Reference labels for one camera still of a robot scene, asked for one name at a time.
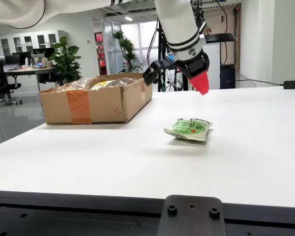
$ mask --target computer monitor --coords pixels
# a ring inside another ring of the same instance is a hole
[[[4,62],[6,65],[19,65],[20,64],[20,55],[5,56]]]
[[[45,57],[49,57],[55,52],[54,48],[36,48],[34,49],[34,54],[45,54]]]
[[[30,52],[12,53],[12,54],[13,55],[20,55],[20,65],[25,65],[25,58],[29,59],[29,65],[30,65],[30,58],[31,58]]]

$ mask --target glass door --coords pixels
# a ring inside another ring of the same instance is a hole
[[[33,46],[33,41],[32,41],[31,36],[25,36],[24,40],[25,40],[26,52],[31,52],[32,54],[34,54],[34,52],[33,52],[34,46]]]
[[[38,47],[39,48],[47,48],[47,44],[45,41],[45,36],[43,34],[37,36],[38,39]]]
[[[15,52],[21,53],[23,51],[22,42],[20,37],[13,37]]]
[[[50,33],[50,34],[48,34],[48,38],[49,38],[49,47],[54,48],[55,44],[57,43],[56,34]]]
[[[11,55],[10,47],[9,47],[9,42],[7,38],[2,38],[1,39],[1,45],[2,45],[2,50],[4,56],[9,56]]]

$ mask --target office chair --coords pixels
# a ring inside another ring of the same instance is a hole
[[[9,85],[3,69],[3,61],[0,61],[0,104],[2,102],[14,102],[16,105],[23,104],[23,101],[18,98],[12,98],[10,89],[18,89],[21,84]]]

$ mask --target green plant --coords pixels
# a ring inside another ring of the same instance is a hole
[[[114,30],[112,34],[113,38],[118,40],[118,43],[121,48],[121,53],[123,58],[127,61],[123,63],[123,69],[119,73],[126,73],[126,72],[141,72],[142,70],[142,63],[140,65],[136,65],[135,62],[138,62],[138,56],[134,52],[134,45],[133,43],[124,36],[123,31],[121,30]]]
[[[75,56],[79,47],[67,46],[66,37],[61,37],[60,43],[55,44],[55,49],[60,48],[60,52],[54,52],[49,60],[55,60],[57,66],[55,71],[59,73],[58,83],[61,85],[73,82],[81,78],[80,64],[75,59],[80,59],[81,56]]]

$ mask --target orange tape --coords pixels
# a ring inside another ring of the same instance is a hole
[[[87,91],[67,91],[73,124],[92,124]]]

